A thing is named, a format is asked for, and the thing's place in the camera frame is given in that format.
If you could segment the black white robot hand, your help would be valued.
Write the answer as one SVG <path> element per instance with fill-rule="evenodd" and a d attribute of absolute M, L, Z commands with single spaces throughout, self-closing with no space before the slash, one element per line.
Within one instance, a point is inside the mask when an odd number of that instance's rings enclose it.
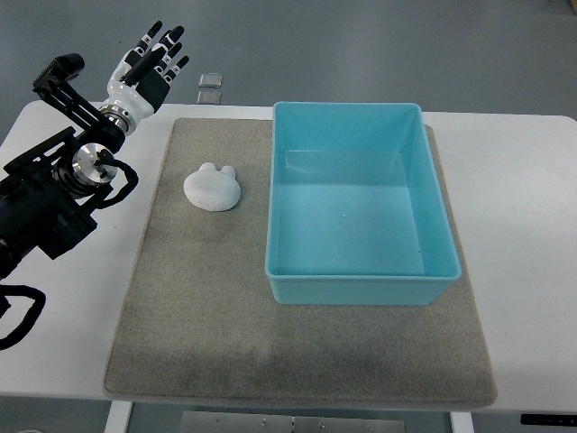
<path fill-rule="evenodd" d="M 135 123 L 158 112 L 189 62 L 187 55 L 179 54 L 184 27 L 161 29 L 162 22 L 156 22 L 124 54 L 107 84 L 105 104 L 116 106 Z"/>

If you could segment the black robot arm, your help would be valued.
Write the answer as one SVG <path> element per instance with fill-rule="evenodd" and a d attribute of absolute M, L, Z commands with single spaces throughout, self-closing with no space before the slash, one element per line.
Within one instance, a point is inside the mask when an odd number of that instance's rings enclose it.
<path fill-rule="evenodd" d="M 101 112 L 69 84 L 85 67 L 77 53 L 59 56 L 32 83 L 33 91 L 73 125 L 8 162 L 1 181 L 1 275 L 34 248 L 51 259 L 97 227 L 92 214 L 123 201 L 137 186 L 134 169 L 115 158 L 130 127 Z"/>

